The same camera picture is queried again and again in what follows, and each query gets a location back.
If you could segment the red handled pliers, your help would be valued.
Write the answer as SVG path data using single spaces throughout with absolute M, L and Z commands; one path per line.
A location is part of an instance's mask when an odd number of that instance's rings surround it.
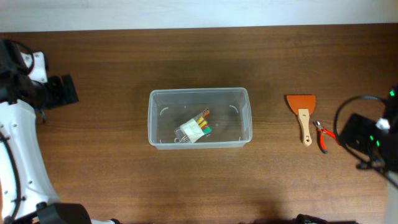
M 328 129 L 326 129 L 321 122 L 319 122 L 318 120 L 315 120 L 314 125 L 317 129 L 317 143 L 318 146 L 321 150 L 322 153 L 324 154 L 328 154 L 328 149 L 325 146 L 325 136 L 329 136 L 332 139 L 335 140 L 335 142 L 337 143 L 337 145 L 340 145 L 339 141 L 337 140 L 335 134 L 332 131 L 329 131 Z

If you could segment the orange scraper wooden handle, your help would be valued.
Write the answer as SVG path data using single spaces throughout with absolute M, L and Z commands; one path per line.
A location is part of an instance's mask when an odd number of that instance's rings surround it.
M 315 109 L 316 97 L 315 95 L 287 95 L 286 99 L 290 109 L 297 115 L 302 131 L 302 143 L 308 147 L 312 144 L 309 124 L 310 115 Z

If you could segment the clear case coloured bits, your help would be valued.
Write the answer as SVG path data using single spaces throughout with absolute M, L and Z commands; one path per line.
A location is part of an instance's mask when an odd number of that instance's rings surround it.
M 195 143 L 203 136 L 210 134 L 212 128 L 204 116 L 196 116 L 174 130 L 174 143 Z

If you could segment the clear plastic container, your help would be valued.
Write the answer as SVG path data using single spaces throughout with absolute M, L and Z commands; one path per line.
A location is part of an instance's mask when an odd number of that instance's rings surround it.
M 174 143 L 174 130 L 209 108 L 212 132 L 195 143 Z M 252 139 L 248 91 L 235 88 L 154 90 L 149 97 L 149 143 L 158 150 L 242 147 Z

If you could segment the orange socket bit rail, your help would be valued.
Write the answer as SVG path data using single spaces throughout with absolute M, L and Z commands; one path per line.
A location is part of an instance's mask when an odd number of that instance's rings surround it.
M 205 117 L 208 116 L 209 114 L 210 114 L 210 109 L 207 108 L 207 109 L 203 110 L 203 111 L 200 113 L 200 117 L 205 118 Z

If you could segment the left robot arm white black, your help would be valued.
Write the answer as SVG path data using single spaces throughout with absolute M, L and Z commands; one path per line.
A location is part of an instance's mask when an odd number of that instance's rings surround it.
M 1 219 L 3 223 L 96 223 L 79 203 L 63 203 L 47 175 L 37 113 L 78 102 L 70 75 L 48 77 L 48 61 L 1 39 Z

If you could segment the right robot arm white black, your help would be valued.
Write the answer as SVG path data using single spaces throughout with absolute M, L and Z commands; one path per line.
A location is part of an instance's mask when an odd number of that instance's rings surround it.
M 337 121 L 341 110 L 356 100 L 376 100 L 384 105 L 382 116 L 374 121 L 353 113 L 340 133 Z M 397 223 L 397 87 L 387 98 L 360 95 L 346 100 L 337 110 L 333 132 L 340 145 L 359 160 L 358 170 L 373 170 L 388 182 L 384 223 Z

